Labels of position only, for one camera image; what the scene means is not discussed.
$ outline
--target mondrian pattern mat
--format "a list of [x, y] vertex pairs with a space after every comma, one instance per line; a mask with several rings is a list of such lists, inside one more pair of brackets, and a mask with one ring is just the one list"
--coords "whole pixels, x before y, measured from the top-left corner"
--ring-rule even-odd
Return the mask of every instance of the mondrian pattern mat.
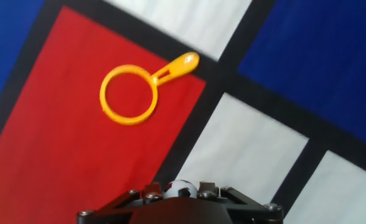
[[[125, 126], [113, 68], [198, 52]], [[110, 106], [151, 103], [136, 76]], [[0, 224], [75, 223], [174, 179], [277, 203], [285, 223], [366, 223], [366, 1], [0, 0]]]

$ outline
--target yellow bubble wand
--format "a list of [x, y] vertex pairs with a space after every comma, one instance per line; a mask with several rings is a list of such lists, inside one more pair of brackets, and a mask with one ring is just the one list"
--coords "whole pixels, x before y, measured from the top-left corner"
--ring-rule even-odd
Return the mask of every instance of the yellow bubble wand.
[[[173, 60], [171, 63], [167, 64], [165, 67], [163, 67], [153, 75], [151, 75], [145, 69], [135, 65], [122, 65], [112, 69], [112, 71], [110, 71], [104, 78], [100, 88], [100, 104], [101, 107], [103, 108], [104, 113], [107, 114], [107, 116], [111, 118], [113, 121], [119, 124], [134, 125], [143, 122], [151, 115], [151, 113], [154, 111], [156, 107], [158, 100], [157, 87], [172, 79], [190, 73], [198, 66], [199, 61], [200, 57], [197, 53], [189, 52]], [[106, 100], [107, 85], [109, 84], [111, 79], [113, 79], [117, 75], [121, 75], [124, 73], [132, 73], [135, 75], [139, 75], [150, 85], [152, 91], [152, 102], [150, 104], [150, 107], [142, 115], [133, 118], [124, 117], [115, 113], [110, 108], [110, 106], [108, 106]]]

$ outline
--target bolt head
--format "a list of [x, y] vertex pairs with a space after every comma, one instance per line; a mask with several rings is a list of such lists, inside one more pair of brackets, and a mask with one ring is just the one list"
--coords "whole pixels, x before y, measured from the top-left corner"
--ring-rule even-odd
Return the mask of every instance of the bolt head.
[[277, 211], [277, 210], [281, 210], [282, 206], [277, 205], [275, 203], [267, 203], [265, 205], [263, 205], [265, 208], [267, 208], [269, 211]]
[[137, 193], [139, 193], [139, 191], [138, 191], [138, 190], [130, 190], [130, 191], [129, 191], [129, 194], [137, 194]]
[[150, 193], [146, 194], [146, 198], [149, 200], [159, 200], [159, 199], [162, 199], [162, 195], [160, 195], [157, 192], [150, 192]]
[[198, 193], [197, 197], [198, 198], [212, 198], [212, 197], [216, 197], [216, 193], [215, 192], [211, 192], [209, 190], [206, 190], [204, 192]]
[[220, 190], [230, 190], [230, 189], [232, 189], [232, 187], [224, 186], [224, 187], [222, 187]]
[[95, 211], [93, 209], [86, 209], [84, 211], [79, 212], [80, 216], [87, 216], [93, 214]]

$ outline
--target white ball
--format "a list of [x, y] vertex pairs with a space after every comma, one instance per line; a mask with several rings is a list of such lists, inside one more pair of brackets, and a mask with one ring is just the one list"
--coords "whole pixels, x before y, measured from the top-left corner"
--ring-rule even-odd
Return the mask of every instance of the white ball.
[[174, 180], [166, 185], [162, 192], [164, 199], [171, 197], [192, 197], [197, 198], [197, 189], [186, 180]]

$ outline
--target black stripe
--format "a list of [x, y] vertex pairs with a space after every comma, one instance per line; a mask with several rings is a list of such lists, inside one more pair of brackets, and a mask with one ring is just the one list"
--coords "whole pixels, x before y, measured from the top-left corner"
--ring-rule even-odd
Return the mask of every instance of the black stripe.
[[253, 0], [228, 42], [219, 62], [235, 71], [250, 48], [276, 0]]
[[325, 146], [310, 139], [271, 202], [283, 206], [287, 214], [326, 152]]
[[36, 20], [32, 24], [27, 39], [0, 94], [0, 134], [61, 7], [62, 2], [58, 0], [44, 2]]
[[223, 88], [217, 78], [207, 83], [153, 182], [164, 187], [176, 178], [222, 95]]

